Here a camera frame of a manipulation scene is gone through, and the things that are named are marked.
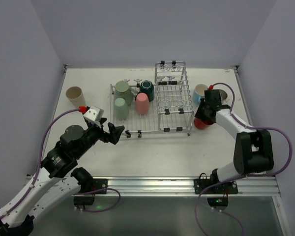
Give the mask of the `light green cup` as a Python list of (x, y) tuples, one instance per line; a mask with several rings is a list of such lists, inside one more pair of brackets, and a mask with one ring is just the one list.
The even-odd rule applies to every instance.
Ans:
[(128, 118), (129, 108), (123, 98), (117, 98), (114, 101), (114, 114), (118, 120), (124, 120)]

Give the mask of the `light blue mug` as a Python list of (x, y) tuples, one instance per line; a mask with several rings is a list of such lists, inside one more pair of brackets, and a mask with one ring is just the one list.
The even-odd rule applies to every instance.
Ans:
[(193, 95), (192, 95), (192, 101), (195, 104), (200, 103), (201, 99), (205, 97), (205, 91), (208, 89), (208, 86), (204, 85), (204, 84), (198, 84), (195, 86), (194, 91), (193, 91)]

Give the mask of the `cream brown cup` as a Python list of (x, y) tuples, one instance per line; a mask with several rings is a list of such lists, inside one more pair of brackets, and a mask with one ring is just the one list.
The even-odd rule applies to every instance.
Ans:
[(226, 99), (228, 98), (228, 94), (222, 89), (219, 89), (219, 94), (221, 97), (221, 101), (226, 101)]

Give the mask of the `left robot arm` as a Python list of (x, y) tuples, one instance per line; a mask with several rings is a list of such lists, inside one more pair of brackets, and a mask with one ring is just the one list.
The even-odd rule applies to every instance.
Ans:
[(6, 206), (0, 208), (0, 236), (28, 236), (34, 222), (49, 208), (64, 198), (77, 195), (105, 193), (108, 187), (95, 185), (91, 174), (78, 167), (80, 159), (97, 141), (117, 144), (124, 126), (79, 125), (68, 127), (55, 147), (42, 160), (38, 170), (25, 187)]

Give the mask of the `tall beige cup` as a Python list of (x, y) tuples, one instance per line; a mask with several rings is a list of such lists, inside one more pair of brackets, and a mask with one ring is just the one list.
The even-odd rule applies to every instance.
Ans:
[(86, 106), (84, 94), (80, 87), (73, 86), (68, 88), (65, 95), (66, 98), (75, 108), (79, 108), (80, 106)]

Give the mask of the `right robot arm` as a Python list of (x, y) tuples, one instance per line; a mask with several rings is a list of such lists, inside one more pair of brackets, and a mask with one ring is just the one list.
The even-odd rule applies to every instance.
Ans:
[(205, 91), (200, 99), (194, 118), (194, 125), (204, 130), (213, 124), (223, 127), (234, 139), (235, 149), (233, 161), (214, 169), (209, 178), (199, 179), (202, 189), (230, 178), (247, 174), (262, 173), (274, 167), (271, 135), (267, 130), (257, 130), (231, 113), (229, 105), (223, 105), (217, 89)]

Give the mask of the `red mug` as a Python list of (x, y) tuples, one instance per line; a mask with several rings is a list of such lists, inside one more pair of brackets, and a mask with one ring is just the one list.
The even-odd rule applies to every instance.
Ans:
[(204, 121), (199, 118), (194, 118), (194, 126), (199, 130), (205, 130), (208, 127), (210, 127), (211, 125), (213, 125), (212, 122)]

